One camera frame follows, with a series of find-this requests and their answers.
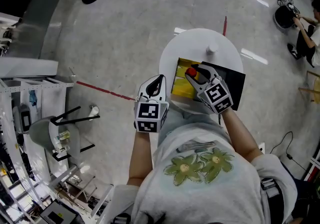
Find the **seated person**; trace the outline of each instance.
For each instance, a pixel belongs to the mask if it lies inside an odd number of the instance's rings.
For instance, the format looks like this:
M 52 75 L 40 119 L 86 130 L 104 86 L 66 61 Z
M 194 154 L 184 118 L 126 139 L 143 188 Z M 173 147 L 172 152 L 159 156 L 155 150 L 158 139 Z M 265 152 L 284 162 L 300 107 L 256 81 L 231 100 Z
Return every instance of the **seated person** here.
M 294 23 L 300 29 L 296 40 L 296 48 L 291 43 L 288 43 L 287 47 L 296 60 L 306 56 L 309 64 L 315 67 L 320 66 L 320 1 L 314 0 L 312 7 L 316 21 L 298 13 L 297 18 L 293 18 Z M 308 31 L 304 29 L 304 26 L 300 22 L 299 19 L 301 18 L 311 24 Z

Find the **chair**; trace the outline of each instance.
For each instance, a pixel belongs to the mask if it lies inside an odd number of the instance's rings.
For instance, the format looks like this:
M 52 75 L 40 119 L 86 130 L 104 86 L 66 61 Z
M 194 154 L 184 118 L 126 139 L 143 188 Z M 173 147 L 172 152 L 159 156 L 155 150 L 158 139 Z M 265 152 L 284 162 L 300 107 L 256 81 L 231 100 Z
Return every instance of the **chair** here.
M 313 73 L 311 71 L 307 71 L 306 75 L 308 74 L 314 75 L 316 77 L 313 83 L 313 90 L 309 88 L 301 88 L 301 87 L 299 87 L 298 89 L 300 92 L 303 91 L 303 92 L 313 93 L 313 99 L 311 100 L 311 102 L 315 102 L 319 104 L 320 103 L 320 75 L 317 73 Z
M 34 122 L 33 124 L 31 124 L 29 128 L 29 135 L 31 140 L 34 143 L 46 149 L 46 151 L 49 154 L 51 154 L 53 158 L 58 162 L 64 159 L 67 159 L 71 156 L 77 159 L 81 152 L 95 147 L 95 144 L 91 144 L 87 147 L 80 148 L 80 135 L 79 135 L 78 128 L 75 126 L 75 123 L 100 118 L 100 116 L 96 115 L 96 116 L 85 117 L 85 118 L 74 119 L 74 120 L 62 119 L 60 122 L 58 122 L 58 120 L 61 118 L 66 118 L 68 114 L 80 108 L 81 107 L 78 106 L 59 116 L 49 116 Z M 53 126 L 53 125 L 57 126 L 58 133 L 62 133 L 64 131 L 70 132 L 70 145 L 69 145 L 70 149 L 67 151 L 67 154 L 65 156 L 57 157 L 58 153 L 53 152 L 55 150 L 55 146 L 52 143 L 51 135 L 50 135 L 50 126 Z

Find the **yellow object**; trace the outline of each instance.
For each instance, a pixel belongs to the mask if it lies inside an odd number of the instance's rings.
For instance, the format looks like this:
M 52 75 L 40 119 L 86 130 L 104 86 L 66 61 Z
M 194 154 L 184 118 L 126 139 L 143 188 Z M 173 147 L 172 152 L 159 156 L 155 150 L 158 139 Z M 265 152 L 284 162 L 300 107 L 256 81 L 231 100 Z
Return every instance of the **yellow object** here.
M 200 64 L 199 62 L 192 61 L 185 58 L 179 58 L 177 67 L 175 70 L 175 77 L 173 82 L 173 87 L 171 93 L 174 95 L 194 99 L 196 96 L 196 90 L 193 88 L 193 86 L 189 83 L 189 81 L 186 79 L 185 73 L 188 68 L 191 67 L 193 64 Z M 199 78 L 199 75 L 197 74 L 195 76 L 195 79 L 197 80 Z
M 316 77 L 313 83 L 313 90 L 308 88 L 301 88 L 301 87 L 299 87 L 298 90 L 300 92 L 303 91 L 303 92 L 313 93 L 313 99 L 311 101 L 319 104 L 320 103 L 320 75 L 317 73 L 313 73 L 311 71 L 307 71 L 306 75 L 308 74 L 314 75 Z

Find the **person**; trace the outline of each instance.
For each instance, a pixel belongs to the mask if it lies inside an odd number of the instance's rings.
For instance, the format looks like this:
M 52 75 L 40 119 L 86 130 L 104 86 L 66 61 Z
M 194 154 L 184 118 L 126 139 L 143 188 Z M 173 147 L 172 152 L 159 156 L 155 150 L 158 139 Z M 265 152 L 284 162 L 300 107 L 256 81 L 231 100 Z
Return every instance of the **person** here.
M 115 187 L 106 223 L 282 224 L 297 198 L 292 177 L 277 156 L 260 151 L 231 108 L 222 117 L 228 133 L 209 115 L 170 104 L 154 167 L 149 134 L 136 132 L 129 178 Z M 265 200 L 265 178 L 282 194 L 273 205 Z M 280 209 L 278 221 L 272 207 Z
M 306 56 L 306 60 L 314 68 L 320 66 L 320 1 L 314 0 L 312 7 L 316 20 L 305 17 L 300 13 L 296 14 L 297 17 L 293 17 L 293 21 L 300 31 L 296 40 L 296 47 L 292 43 L 288 43 L 287 48 L 296 60 L 300 59 L 301 56 Z M 304 19 L 310 24 L 308 31 L 304 29 L 300 19 Z

